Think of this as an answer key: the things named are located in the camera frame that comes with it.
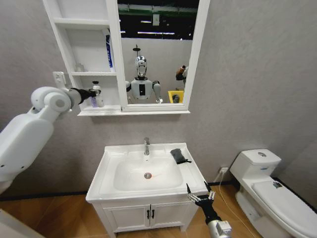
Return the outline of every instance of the cabinet door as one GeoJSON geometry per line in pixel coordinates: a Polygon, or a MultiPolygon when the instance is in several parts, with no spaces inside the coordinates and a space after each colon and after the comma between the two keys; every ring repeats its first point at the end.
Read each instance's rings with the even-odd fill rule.
{"type": "Polygon", "coordinates": [[[151,205],[151,227],[176,227],[186,223],[191,202],[161,203],[151,205]]]}
{"type": "Polygon", "coordinates": [[[114,232],[135,231],[150,226],[150,205],[104,208],[114,232]]]}

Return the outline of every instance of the gray wall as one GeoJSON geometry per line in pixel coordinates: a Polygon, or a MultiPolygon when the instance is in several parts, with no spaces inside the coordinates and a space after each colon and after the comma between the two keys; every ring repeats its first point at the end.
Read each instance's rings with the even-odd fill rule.
{"type": "MultiPolygon", "coordinates": [[[[176,87],[184,87],[182,81],[176,81],[175,75],[182,65],[188,66],[192,41],[122,38],[121,42],[125,79],[131,82],[137,76],[136,54],[132,51],[137,44],[141,49],[139,55],[147,59],[146,77],[152,82],[155,80],[160,82],[163,102],[169,103],[168,91],[175,90],[176,87]]],[[[136,101],[136,103],[155,103],[155,101],[153,93],[149,100],[136,101]]]]}
{"type": "MultiPolygon", "coordinates": [[[[213,0],[189,115],[68,114],[3,196],[87,190],[105,145],[188,143],[207,181],[239,151],[268,148],[275,175],[316,206],[317,1],[213,0]]],[[[40,0],[1,1],[0,124],[65,70],[40,0]]]]}

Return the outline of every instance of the wooden floor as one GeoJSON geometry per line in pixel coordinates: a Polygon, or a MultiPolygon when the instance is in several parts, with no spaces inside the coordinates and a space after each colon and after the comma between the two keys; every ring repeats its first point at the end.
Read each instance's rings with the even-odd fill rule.
{"type": "MultiPolygon", "coordinates": [[[[253,236],[226,207],[216,191],[213,207],[218,215],[229,221],[233,238],[252,238],[253,236]]],[[[236,189],[231,185],[222,185],[221,193],[227,204],[248,226],[252,233],[261,236],[253,228],[235,200],[236,189]]],[[[0,208],[15,216],[40,234],[48,238],[108,238],[94,208],[85,201],[84,195],[58,196],[0,202],[0,208]]],[[[118,238],[209,238],[205,217],[198,209],[186,232],[178,227],[154,229],[138,232],[119,233],[118,238]]]]}

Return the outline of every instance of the cable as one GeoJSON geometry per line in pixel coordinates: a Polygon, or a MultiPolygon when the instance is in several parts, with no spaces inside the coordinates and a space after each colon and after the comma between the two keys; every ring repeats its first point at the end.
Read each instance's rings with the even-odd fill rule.
{"type": "Polygon", "coordinates": [[[222,176],[221,176],[221,180],[220,180],[220,184],[219,184],[219,193],[220,193],[220,196],[222,198],[222,200],[224,201],[224,203],[226,204],[226,206],[229,208],[229,210],[239,219],[240,222],[242,222],[242,224],[248,229],[248,231],[251,233],[251,235],[254,237],[254,238],[257,238],[251,231],[250,229],[247,227],[246,224],[244,224],[244,222],[231,210],[231,208],[228,206],[227,202],[224,200],[222,194],[221,194],[221,190],[220,190],[220,185],[221,185],[221,182],[223,180],[223,176],[224,176],[224,173],[221,173],[222,176]]]}

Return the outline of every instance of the yellow bin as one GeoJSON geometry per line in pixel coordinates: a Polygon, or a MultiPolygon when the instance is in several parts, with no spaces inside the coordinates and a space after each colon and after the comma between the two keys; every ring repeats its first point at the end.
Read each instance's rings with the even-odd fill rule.
{"type": "Polygon", "coordinates": [[[179,96],[179,103],[183,103],[184,91],[169,91],[168,92],[169,102],[173,103],[172,96],[175,94],[177,94],[179,96]]]}

